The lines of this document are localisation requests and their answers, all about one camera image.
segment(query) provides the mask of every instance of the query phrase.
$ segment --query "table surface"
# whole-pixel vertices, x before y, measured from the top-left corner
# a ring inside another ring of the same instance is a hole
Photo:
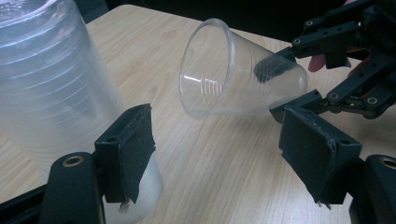
[[[122,6],[88,24],[125,106],[151,103],[153,108],[155,156],[164,187],[155,210],[141,223],[349,223],[350,196],[331,210],[314,203],[281,156],[281,126],[271,116],[195,120],[185,114],[178,96],[178,70],[200,23]],[[271,51],[288,46],[236,32]],[[303,67],[308,62],[298,61]],[[337,68],[309,74],[309,90],[325,95],[348,72]],[[396,157],[394,107],[374,120],[348,113],[322,117],[363,144],[363,159],[372,154]],[[0,153],[0,202],[42,185],[35,166],[3,133]]]

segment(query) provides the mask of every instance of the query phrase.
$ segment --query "black plastic part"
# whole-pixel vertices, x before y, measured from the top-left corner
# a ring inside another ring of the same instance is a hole
[[[282,123],[286,106],[297,106],[321,114],[328,110],[327,104],[327,101],[322,99],[320,93],[314,90],[283,105],[271,108],[270,112],[278,123]]]
[[[364,177],[377,223],[396,223],[396,160],[382,155],[368,157]]]
[[[326,68],[348,65],[347,48],[355,46],[359,26],[350,21],[294,39],[291,44],[297,58],[325,54]]]
[[[370,52],[367,49],[362,49],[358,51],[348,52],[346,56],[351,59],[363,61],[370,56]]]
[[[136,203],[140,180],[154,150],[149,104],[126,110],[96,140],[97,163],[109,177],[108,203]]]
[[[41,212],[45,186],[33,189],[5,203],[0,204],[0,223],[37,223]]]
[[[375,43],[387,53],[396,53],[396,1],[379,0],[379,6],[367,8],[363,13],[362,26]]]
[[[376,4],[385,9],[389,15],[396,16],[396,1],[395,0],[376,0]]]
[[[374,211],[365,209],[365,207],[357,203],[356,200],[352,200],[352,204],[349,206],[349,217],[351,224],[377,223]]]
[[[373,0],[359,0],[342,7],[327,11],[323,16],[306,21],[304,33],[316,32],[318,29],[329,28],[346,21],[358,22],[364,9],[373,4]]]
[[[293,68],[293,63],[284,63],[284,60],[296,62],[291,51],[291,47],[282,49],[264,60],[259,61],[254,66],[254,75],[260,83],[265,83],[274,77],[284,74]]]
[[[38,223],[105,223],[91,154],[72,153],[52,164]]]
[[[375,119],[396,100],[396,59],[380,48],[370,62],[331,90],[326,99],[332,112],[346,111]]]
[[[359,142],[309,110],[285,107],[279,147],[316,203],[343,203]]]

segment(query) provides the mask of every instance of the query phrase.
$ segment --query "dark background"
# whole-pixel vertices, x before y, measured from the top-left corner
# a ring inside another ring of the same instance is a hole
[[[85,22],[131,4],[199,21],[218,18],[231,28],[290,42],[305,21],[340,7],[345,0],[75,0]]]

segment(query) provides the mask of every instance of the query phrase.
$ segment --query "cup rim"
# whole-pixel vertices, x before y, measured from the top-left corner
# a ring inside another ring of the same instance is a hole
[[[203,21],[195,29],[194,33],[190,37],[190,40],[189,40],[189,42],[188,42],[188,44],[187,44],[187,46],[186,46],[186,48],[184,50],[183,60],[181,62],[181,66],[180,66],[179,82],[178,82],[178,85],[179,85],[178,90],[179,90],[179,96],[180,96],[181,104],[182,104],[184,110],[187,112],[187,114],[189,114],[189,116],[191,116],[194,119],[205,119],[205,118],[209,117],[212,114],[212,112],[215,111],[216,108],[220,105],[220,103],[224,100],[224,96],[227,94],[227,91],[228,91],[227,88],[223,88],[223,91],[219,95],[219,98],[217,99],[216,103],[213,106],[211,106],[208,110],[206,110],[204,113],[202,113],[202,112],[199,113],[199,114],[198,113],[192,113],[185,106],[184,101],[183,101],[182,86],[181,86],[182,81],[181,80],[183,78],[182,69],[183,69],[184,61],[186,59],[187,50],[189,49],[190,43],[195,38],[196,34],[202,28],[204,28],[206,26],[209,26],[209,25],[212,25],[212,26],[220,28],[224,32],[225,38],[227,40],[228,62],[227,62],[227,72],[226,72],[226,75],[225,75],[225,78],[224,78],[223,86],[227,86],[228,83],[230,82],[230,71],[231,71],[230,68],[234,64],[234,58],[232,56],[233,56],[233,53],[235,51],[235,48],[234,48],[234,44],[233,44],[233,35],[232,35],[232,31],[230,30],[230,27],[224,21],[216,19],[216,18],[212,18],[212,19],[208,19],[206,21]]]
[[[68,10],[67,13],[62,15],[62,17],[59,20],[56,20],[56,22],[46,21],[45,23],[43,23],[39,27],[37,27],[37,31],[34,31],[34,32],[29,31],[29,32],[25,33],[23,36],[18,36],[17,38],[11,39],[13,42],[5,41],[3,43],[0,43],[0,49],[13,47],[15,45],[19,45],[20,43],[23,43],[24,41],[35,39],[35,38],[42,37],[42,36],[46,36],[46,35],[48,35],[49,32],[53,32],[53,31],[56,32],[57,30],[60,30],[64,27],[71,27],[71,29],[68,30],[68,33],[64,33],[64,36],[72,34],[73,32],[75,32],[77,30],[76,24],[78,24],[80,17],[79,17],[79,15],[77,17],[75,17],[75,14],[70,13],[70,11],[71,10]],[[59,24],[62,24],[62,23],[66,23],[68,25],[59,26]]]
[[[7,27],[10,25],[13,25],[15,23],[19,23],[21,21],[25,21],[25,20],[29,20],[30,18],[33,18],[35,16],[39,16],[40,14],[42,14],[49,6],[51,6],[52,4],[56,3],[57,0],[46,0],[44,2],[44,4],[38,8],[33,9],[32,11],[23,14],[19,17],[16,18],[11,18],[9,20],[4,20],[4,21],[0,21],[0,27]]]

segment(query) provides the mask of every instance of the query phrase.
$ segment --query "plastic cup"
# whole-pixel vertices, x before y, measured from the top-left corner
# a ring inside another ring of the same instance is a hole
[[[73,0],[0,2],[0,127],[43,180],[63,155],[92,153],[121,112]]]
[[[217,19],[193,33],[179,75],[180,100],[195,119],[210,115],[267,115],[269,108],[307,90],[307,73],[232,32]]]

